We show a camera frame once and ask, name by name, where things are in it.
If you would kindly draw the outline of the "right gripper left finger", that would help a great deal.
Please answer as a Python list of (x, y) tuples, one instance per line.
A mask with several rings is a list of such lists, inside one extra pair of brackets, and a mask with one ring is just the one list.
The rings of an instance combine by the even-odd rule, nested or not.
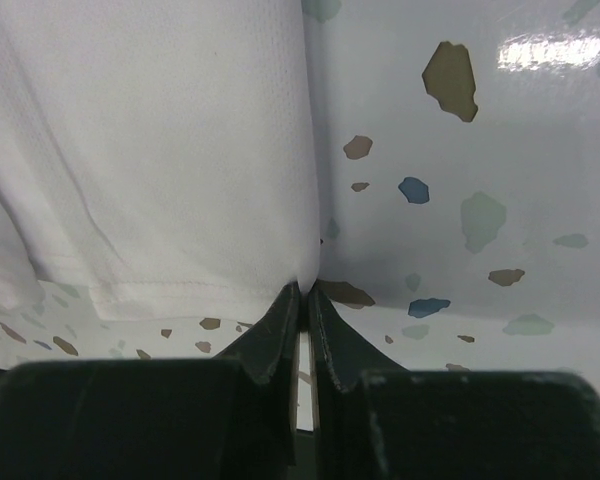
[(0, 479), (283, 479), (301, 294), (210, 359), (24, 364), (0, 378)]

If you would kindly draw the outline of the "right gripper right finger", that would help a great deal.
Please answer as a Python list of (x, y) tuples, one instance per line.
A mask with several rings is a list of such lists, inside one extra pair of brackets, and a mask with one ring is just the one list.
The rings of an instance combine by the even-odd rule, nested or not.
[(313, 290), (307, 300), (322, 479), (600, 479), (600, 396), (549, 371), (414, 371)]

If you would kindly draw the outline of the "white t shirt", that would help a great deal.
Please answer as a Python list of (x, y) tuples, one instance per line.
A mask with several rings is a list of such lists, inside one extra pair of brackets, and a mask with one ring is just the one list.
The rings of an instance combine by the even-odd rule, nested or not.
[(297, 1), (0, 1), (0, 306), (256, 319), (319, 269)]

